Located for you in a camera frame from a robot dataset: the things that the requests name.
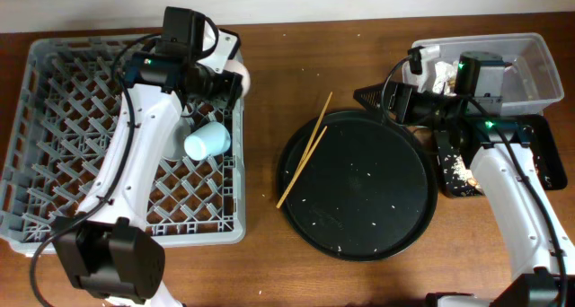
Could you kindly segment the white napkin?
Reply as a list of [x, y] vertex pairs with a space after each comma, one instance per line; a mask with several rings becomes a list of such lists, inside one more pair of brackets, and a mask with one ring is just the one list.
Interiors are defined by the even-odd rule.
[[457, 61], [453, 63], [439, 61], [435, 64], [436, 76], [432, 86], [434, 93], [442, 95], [453, 95], [455, 93], [458, 65]]

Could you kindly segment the wooden chopstick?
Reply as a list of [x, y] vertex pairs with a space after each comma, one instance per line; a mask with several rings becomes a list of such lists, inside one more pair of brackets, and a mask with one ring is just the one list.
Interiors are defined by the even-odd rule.
[[298, 180], [299, 176], [301, 175], [303, 169], [305, 168], [308, 161], [311, 159], [312, 155], [314, 154], [315, 149], [317, 148], [317, 146], [319, 145], [319, 143], [323, 139], [323, 136], [324, 136], [325, 132], [327, 131], [327, 128], [328, 128], [327, 126], [324, 126], [322, 131], [320, 132], [319, 136], [316, 136], [317, 131], [314, 131], [312, 133], [311, 139], [308, 142], [308, 146], [304, 152], [304, 156], [301, 159], [300, 163], [298, 164], [298, 166], [296, 168], [296, 172], [295, 172], [292, 180], [289, 182], [287, 188], [284, 190], [281, 197], [279, 198], [279, 202], [276, 204], [277, 209], [280, 209], [282, 207], [283, 203], [285, 202], [285, 200], [287, 199], [288, 194], [290, 193], [291, 189], [295, 186], [296, 181]]
[[308, 153], [309, 153], [310, 150], [311, 150], [311, 147], [312, 147], [312, 145], [313, 145], [313, 143], [314, 143], [315, 136], [316, 136], [316, 134], [317, 134], [317, 131], [318, 131], [318, 129], [319, 129], [319, 126], [321, 125], [321, 123], [322, 123], [322, 121], [323, 121], [324, 114], [325, 114], [325, 112], [327, 111], [327, 109], [328, 109], [328, 107], [329, 107], [329, 104], [330, 104], [330, 102], [331, 102], [332, 95], [333, 95], [333, 92], [330, 92], [329, 95], [328, 95], [328, 97], [327, 97], [326, 102], [325, 102], [324, 105], [323, 105], [323, 109], [322, 109], [322, 111], [321, 111], [321, 113], [320, 113], [318, 119], [317, 119], [316, 122], [315, 122], [314, 129], [313, 129], [313, 131], [312, 131], [312, 133], [311, 133], [311, 135], [310, 135], [310, 138], [308, 139], [308, 142], [307, 142], [307, 144], [306, 144], [305, 150], [304, 150], [304, 152], [303, 152], [303, 154], [302, 154], [302, 157], [301, 157], [301, 159], [300, 159], [300, 162], [299, 162], [299, 164], [298, 164], [298, 166], [297, 166], [298, 169], [303, 166], [304, 161], [305, 161], [305, 158], [306, 158], [306, 156], [308, 155]]

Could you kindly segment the blue cup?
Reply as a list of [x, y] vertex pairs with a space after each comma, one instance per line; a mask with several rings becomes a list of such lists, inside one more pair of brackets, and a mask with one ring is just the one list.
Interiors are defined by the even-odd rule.
[[231, 145], [231, 135], [218, 122], [209, 122], [184, 140], [185, 153], [194, 161], [225, 153]]

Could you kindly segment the grey round plate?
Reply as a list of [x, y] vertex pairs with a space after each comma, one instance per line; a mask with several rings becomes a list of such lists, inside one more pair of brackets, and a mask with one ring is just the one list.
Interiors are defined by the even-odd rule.
[[191, 134], [191, 126], [186, 118], [180, 118], [170, 134], [163, 150], [166, 161], [177, 162], [185, 155], [184, 141]]

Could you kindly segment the food scraps and rice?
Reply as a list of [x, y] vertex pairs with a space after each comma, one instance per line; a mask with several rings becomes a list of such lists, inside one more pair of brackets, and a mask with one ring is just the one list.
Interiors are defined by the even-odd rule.
[[[459, 154], [446, 154], [440, 159], [445, 189], [450, 197], [475, 197], [482, 194], [481, 187], [476, 183], [473, 174], [465, 168], [464, 161]], [[556, 189], [553, 176], [548, 171], [544, 158], [534, 155], [535, 172], [545, 190]]]

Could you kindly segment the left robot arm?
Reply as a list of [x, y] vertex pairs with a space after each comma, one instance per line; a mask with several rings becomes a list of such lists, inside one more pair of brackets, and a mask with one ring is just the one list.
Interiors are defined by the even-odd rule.
[[176, 304], [163, 281], [164, 248], [146, 232], [149, 193], [186, 105], [232, 109], [248, 92], [240, 46], [205, 14], [170, 6], [160, 32], [114, 59], [117, 126], [88, 195], [74, 216], [54, 221], [49, 239], [74, 288], [128, 306]]

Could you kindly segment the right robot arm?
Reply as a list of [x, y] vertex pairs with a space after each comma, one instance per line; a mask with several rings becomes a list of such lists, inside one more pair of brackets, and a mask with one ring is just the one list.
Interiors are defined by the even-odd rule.
[[427, 127], [458, 151], [488, 198], [510, 255], [512, 282], [491, 306], [572, 306], [574, 245], [539, 180], [534, 130], [501, 113], [502, 56], [465, 51], [451, 93], [386, 77], [353, 97], [386, 125]]

